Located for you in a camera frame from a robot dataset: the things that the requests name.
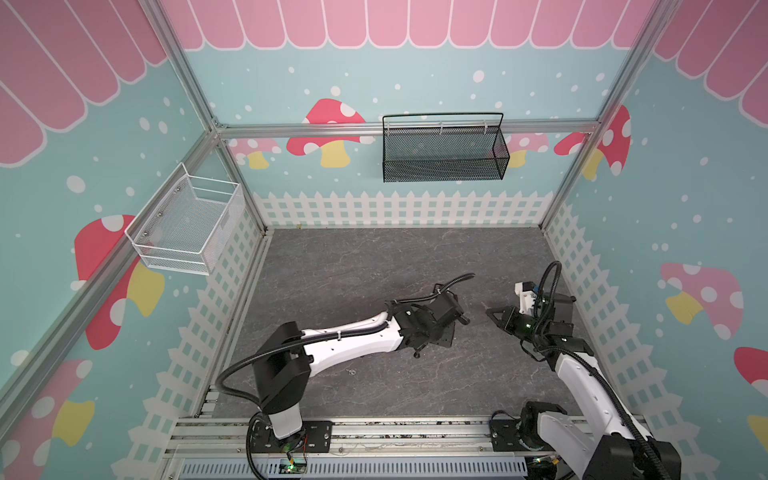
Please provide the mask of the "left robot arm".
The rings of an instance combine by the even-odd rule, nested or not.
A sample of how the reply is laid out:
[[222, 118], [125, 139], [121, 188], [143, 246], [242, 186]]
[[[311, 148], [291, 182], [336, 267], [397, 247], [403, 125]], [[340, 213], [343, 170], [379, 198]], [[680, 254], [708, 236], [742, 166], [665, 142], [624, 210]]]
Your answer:
[[429, 345], [452, 345], [455, 325], [470, 320], [458, 296], [443, 290], [395, 300], [365, 320], [330, 328], [279, 326], [256, 353], [239, 360], [215, 380], [216, 389], [256, 407], [255, 419], [285, 443], [304, 433], [300, 402], [309, 380], [357, 358], [412, 349], [416, 358]]

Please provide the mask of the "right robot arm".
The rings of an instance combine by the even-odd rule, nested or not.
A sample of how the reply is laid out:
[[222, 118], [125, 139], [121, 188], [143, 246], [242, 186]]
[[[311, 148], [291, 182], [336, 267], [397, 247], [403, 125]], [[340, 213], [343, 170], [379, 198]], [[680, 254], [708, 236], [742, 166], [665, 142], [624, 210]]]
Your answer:
[[524, 353], [548, 364], [590, 428], [580, 430], [553, 403], [529, 401], [518, 423], [522, 446], [554, 450], [579, 479], [680, 479], [682, 460], [675, 447], [655, 439], [630, 414], [589, 344], [573, 335], [568, 315], [576, 298], [527, 290], [518, 299], [517, 306], [489, 308], [486, 315], [517, 338]]

